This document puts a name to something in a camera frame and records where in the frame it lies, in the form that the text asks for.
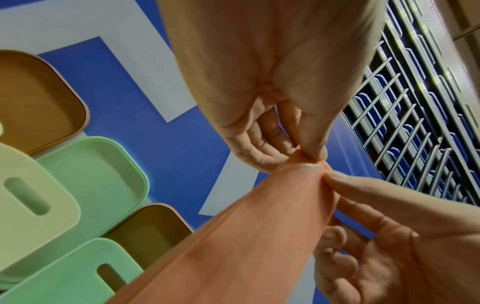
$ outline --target green tray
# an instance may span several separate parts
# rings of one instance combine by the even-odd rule
[[[80,219],[75,199],[26,154],[0,144],[0,271]]]
[[[99,237],[137,209],[149,192],[145,173],[117,142],[86,137],[38,159],[80,206],[76,226],[0,272],[8,289],[87,241]]]
[[[105,264],[127,284],[142,273],[120,245],[98,238],[4,293],[0,304],[102,304],[115,294],[115,277],[104,275],[103,280],[99,275]]]

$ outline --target metal grate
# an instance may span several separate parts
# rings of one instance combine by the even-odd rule
[[[343,111],[386,181],[480,205],[480,146],[404,0],[390,2],[382,40]]]

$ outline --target metal rack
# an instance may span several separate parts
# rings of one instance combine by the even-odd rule
[[[413,5],[389,2],[382,39],[343,114],[386,181],[480,206],[478,134]]]

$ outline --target human hand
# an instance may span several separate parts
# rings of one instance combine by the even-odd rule
[[[315,281],[332,304],[480,302],[479,208],[376,179],[325,179],[337,209],[376,234],[339,222],[323,234]]]
[[[270,173],[299,144],[326,159],[330,126],[374,53],[386,0],[157,2],[193,98],[239,159]]]

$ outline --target orange cloth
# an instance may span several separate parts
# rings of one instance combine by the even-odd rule
[[[107,303],[284,303],[338,200],[308,162],[295,153]]]

